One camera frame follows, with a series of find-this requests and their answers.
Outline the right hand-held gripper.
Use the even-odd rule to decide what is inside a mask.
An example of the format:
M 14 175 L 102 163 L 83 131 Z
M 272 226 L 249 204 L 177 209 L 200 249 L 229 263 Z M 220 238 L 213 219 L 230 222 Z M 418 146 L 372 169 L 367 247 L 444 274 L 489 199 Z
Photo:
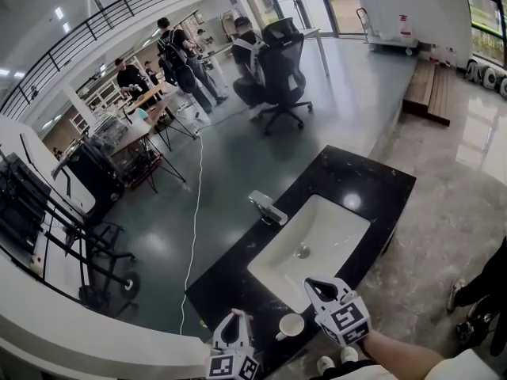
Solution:
M 318 313 L 316 324 L 335 343 L 348 347 L 364 339 L 371 330 L 371 319 L 364 300 L 357 296 L 345 304 L 324 310 L 328 303 L 341 302 L 352 290 L 349 285 L 337 277 L 308 277 L 304 288 L 312 306 Z

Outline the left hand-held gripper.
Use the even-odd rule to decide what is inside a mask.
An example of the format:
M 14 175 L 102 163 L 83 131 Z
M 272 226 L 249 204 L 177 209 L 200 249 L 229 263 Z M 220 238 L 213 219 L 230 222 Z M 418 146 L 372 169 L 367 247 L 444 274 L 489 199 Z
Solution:
M 237 340 L 240 347 L 229 347 Z M 213 333 L 213 347 L 206 362 L 206 379 L 255 378 L 259 363 L 254 358 L 253 332 L 250 315 L 229 313 Z

